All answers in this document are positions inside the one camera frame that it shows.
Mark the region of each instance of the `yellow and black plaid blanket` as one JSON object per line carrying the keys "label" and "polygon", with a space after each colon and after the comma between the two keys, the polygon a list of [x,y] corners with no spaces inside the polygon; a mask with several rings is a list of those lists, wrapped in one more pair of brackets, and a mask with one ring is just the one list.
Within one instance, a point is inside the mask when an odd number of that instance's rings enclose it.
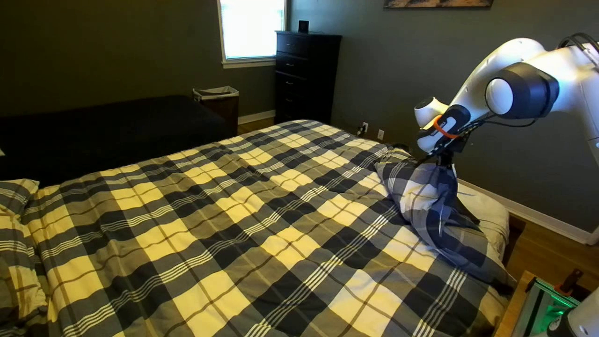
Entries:
{"label": "yellow and black plaid blanket", "polygon": [[504,297],[403,224],[386,151],[287,121],[40,188],[51,333],[489,333]]}

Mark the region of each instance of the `dark gray wall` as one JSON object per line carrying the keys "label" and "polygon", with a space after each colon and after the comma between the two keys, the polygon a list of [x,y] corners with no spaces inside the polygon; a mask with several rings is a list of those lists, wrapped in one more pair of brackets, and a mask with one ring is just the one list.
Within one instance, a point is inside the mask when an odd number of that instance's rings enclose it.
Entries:
{"label": "dark gray wall", "polygon": [[0,115],[233,84],[274,108],[274,69],[223,69],[216,1],[3,1]]}
{"label": "dark gray wall", "polygon": [[[452,100],[471,71],[510,37],[557,46],[574,31],[599,37],[598,0],[495,0],[491,9],[396,9],[384,0],[295,0],[291,26],[341,33],[334,123],[362,119],[414,145],[413,106],[428,95]],[[599,224],[599,166],[575,115],[551,115],[530,129],[486,125],[459,173],[585,230]]]}

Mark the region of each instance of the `black couch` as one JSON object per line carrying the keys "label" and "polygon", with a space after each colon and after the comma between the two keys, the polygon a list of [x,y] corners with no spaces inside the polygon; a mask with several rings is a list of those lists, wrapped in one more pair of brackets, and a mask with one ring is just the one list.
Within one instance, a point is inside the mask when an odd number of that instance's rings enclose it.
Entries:
{"label": "black couch", "polygon": [[51,185],[225,136],[225,119],[192,95],[0,117],[0,179]]}

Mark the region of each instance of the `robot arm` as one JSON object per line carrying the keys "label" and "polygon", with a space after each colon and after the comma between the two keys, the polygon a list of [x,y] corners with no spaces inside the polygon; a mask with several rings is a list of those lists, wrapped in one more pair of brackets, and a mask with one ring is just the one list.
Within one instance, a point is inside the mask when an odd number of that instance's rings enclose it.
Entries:
{"label": "robot arm", "polygon": [[493,115],[575,112],[599,162],[599,52],[592,41],[547,50],[536,39],[512,39],[471,72],[450,104],[433,97],[414,110],[422,127],[418,145],[429,155],[452,153]]}

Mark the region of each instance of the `black dresser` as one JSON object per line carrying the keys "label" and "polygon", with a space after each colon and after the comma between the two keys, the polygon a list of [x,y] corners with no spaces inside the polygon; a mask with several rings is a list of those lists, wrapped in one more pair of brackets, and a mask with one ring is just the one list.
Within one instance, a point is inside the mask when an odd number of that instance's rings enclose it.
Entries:
{"label": "black dresser", "polygon": [[341,35],[278,31],[276,121],[332,121]]}

